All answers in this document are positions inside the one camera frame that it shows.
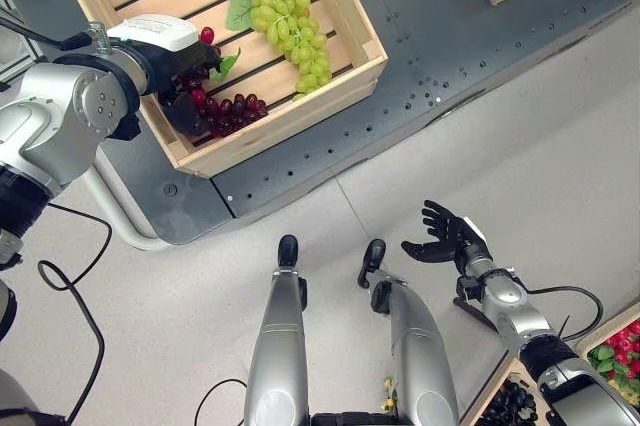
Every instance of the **black cable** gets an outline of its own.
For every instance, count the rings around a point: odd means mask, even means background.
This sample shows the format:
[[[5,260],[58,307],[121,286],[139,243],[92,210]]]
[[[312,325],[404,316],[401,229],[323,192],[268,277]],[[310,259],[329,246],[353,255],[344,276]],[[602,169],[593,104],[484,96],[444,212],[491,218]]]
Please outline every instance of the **black cable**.
[[[47,36],[43,36],[40,33],[36,33],[24,26],[14,23],[13,21],[8,20],[0,16],[0,26],[4,26],[11,31],[22,34],[29,39],[33,39],[34,41],[38,41],[39,43],[48,44],[49,46],[53,46],[60,51],[71,51],[72,49],[82,48],[83,46],[89,46],[93,41],[91,36],[87,33],[78,33],[67,39],[62,41],[57,41],[55,39],[48,38]]]
[[[218,387],[227,383],[238,383],[243,385],[245,389],[247,387],[247,383],[236,378],[225,379],[224,381],[220,381],[219,383],[216,383],[209,391],[207,391],[207,394],[204,395],[204,397],[202,398],[202,401],[200,401],[200,404],[198,405],[198,409],[196,410],[196,415],[193,418],[193,426],[198,426],[198,416],[200,415],[200,410],[202,409],[202,405],[204,405],[204,402],[207,400],[209,395],[213,393]],[[242,423],[244,423],[244,419],[242,419],[236,426],[241,426]]]
[[[602,319],[602,315],[604,314],[604,307],[602,306],[602,301],[600,301],[600,299],[593,294],[591,291],[586,290],[584,288],[580,288],[578,286],[552,286],[550,288],[542,288],[542,289],[527,289],[527,287],[524,285],[524,283],[520,280],[520,278],[514,278],[514,280],[524,288],[524,290],[528,293],[528,294],[547,294],[547,293],[557,293],[559,291],[572,291],[574,293],[580,293],[580,294],[584,294],[585,296],[587,296],[589,299],[591,299],[597,308],[597,312],[596,312],[596,317],[594,318],[593,321],[591,321],[591,323],[584,329],[581,329],[580,331],[570,334],[568,336],[564,336],[561,339],[563,341],[572,341],[574,339],[578,339],[581,338],[582,336],[585,336],[586,334],[589,334],[591,331],[593,331],[594,329],[596,329],[596,327],[598,326],[598,324],[600,323],[600,320]]]
[[[96,264],[98,264],[98,261],[100,261],[100,259],[102,258],[102,255],[107,250],[107,247],[109,247],[109,243],[111,242],[111,236],[113,235],[113,229],[111,228],[111,225],[109,223],[107,223],[104,219],[98,218],[96,216],[92,216],[90,214],[83,213],[82,211],[76,211],[75,209],[67,208],[65,206],[60,206],[60,205],[54,204],[54,203],[49,203],[49,206],[51,206],[52,208],[55,208],[55,209],[59,209],[61,211],[65,211],[67,213],[75,214],[76,216],[81,216],[83,218],[91,219],[93,221],[96,221],[97,223],[100,223],[100,224],[104,225],[104,227],[107,228],[107,237],[105,238],[104,243],[102,244],[102,247],[100,248],[100,251],[98,251],[98,254],[96,254],[96,256],[93,259],[93,261],[91,261],[91,263],[89,263],[89,266],[87,266],[85,268],[85,270],[82,271],[82,273],[80,273],[76,279],[71,281],[71,284],[73,286],[75,286],[76,284],[78,284],[82,280],[82,278],[84,278],[87,274],[89,274],[89,272],[93,269],[93,267]],[[57,285],[53,284],[53,282],[51,282],[51,280],[46,276],[43,276],[42,279],[44,280],[45,283],[47,283],[47,285],[51,289],[55,289],[56,291],[66,291],[66,290],[69,289],[68,286],[57,286]]]
[[[71,424],[73,423],[74,419],[78,415],[78,412],[80,411],[80,408],[82,408],[82,405],[84,404],[84,401],[87,399],[87,396],[89,395],[89,392],[91,391],[91,388],[93,387],[93,383],[95,382],[96,377],[98,376],[98,372],[100,371],[100,366],[102,365],[102,358],[104,358],[104,338],[102,337],[102,333],[100,332],[100,328],[98,328],[98,325],[96,324],[96,322],[94,321],[93,317],[91,316],[91,313],[89,312],[89,309],[87,308],[87,305],[85,304],[84,300],[82,299],[82,296],[80,296],[80,293],[78,292],[76,287],[73,285],[73,283],[71,281],[69,281],[69,278],[67,278],[67,276],[55,264],[53,264],[53,263],[51,263],[50,261],[47,261],[47,260],[40,260],[40,261],[38,261],[38,272],[40,273],[40,277],[42,277],[42,279],[48,285],[51,285],[51,282],[49,281],[49,278],[47,277],[47,275],[46,275],[46,273],[44,271],[45,266],[48,267],[49,269],[51,269],[54,273],[56,273],[56,275],[58,275],[60,280],[65,284],[66,289],[71,291],[71,294],[73,295],[74,299],[78,303],[78,306],[80,307],[80,311],[82,311],[82,315],[87,320],[87,323],[89,324],[89,327],[91,328],[91,331],[93,331],[93,334],[95,335],[96,340],[98,341],[98,355],[97,355],[96,361],[95,361],[95,363],[93,365],[93,370],[91,371],[91,376],[89,376],[89,380],[87,381],[87,384],[85,385],[84,389],[82,390],[82,394],[80,394],[80,397],[78,398],[78,401],[76,401],[76,405],[73,407],[73,410],[71,411],[71,413],[69,414],[69,417],[67,418],[67,424],[69,426],[71,426]]]

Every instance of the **robotic hand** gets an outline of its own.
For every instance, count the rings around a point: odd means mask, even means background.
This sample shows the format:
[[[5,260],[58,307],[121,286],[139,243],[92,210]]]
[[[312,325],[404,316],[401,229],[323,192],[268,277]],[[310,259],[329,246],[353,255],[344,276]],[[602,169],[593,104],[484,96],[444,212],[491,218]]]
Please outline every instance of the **robotic hand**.
[[[521,282],[496,268],[482,233],[433,201],[425,201],[423,222],[438,241],[402,243],[412,258],[425,263],[454,261],[460,273],[457,293],[477,300],[510,353],[537,382],[551,412],[552,426],[640,426],[640,415],[591,365],[579,358],[531,303]]]

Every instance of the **grape leaf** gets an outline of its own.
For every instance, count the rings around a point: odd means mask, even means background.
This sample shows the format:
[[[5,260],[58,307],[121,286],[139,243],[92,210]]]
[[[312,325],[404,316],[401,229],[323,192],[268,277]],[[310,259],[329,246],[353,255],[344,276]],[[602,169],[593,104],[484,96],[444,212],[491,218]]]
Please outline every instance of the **grape leaf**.
[[[227,56],[226,58],[223,58],[220,62],[220,72],[216,71],[214,68],[211,68],[209,70],[209,79],[216,83],[221,83],[222,81],[224,81],[224,78],[227,77],[233,65],[236,64],[239,56],[240,49],[238,49],[238,54],[236,54],[235,56]]]
[[[229,0],[229,12],[225,26],[231,31],[244,31],[251,27],[251,0]]]
[[[607,346],[606,344],[602,344],[598,347],[598,359],[600,361],[604,359],[613,358],[616,352],[613,350],[611,346]]]
[[[613,369],[616,371],[616,373],[621,373],[621,374],[627,374],[630,371],[629,366],[627,366],[626,364],[619,363],[617,361],[613,362]]]
[[[603,361],[598,365],[598,368],[596,369],[596,371],[598,371],[599,373],[606,373],[607,371],[611,371],[612,369],[613,369],[613,361],[611,361],[610,359],[607,359],[606,361]]]

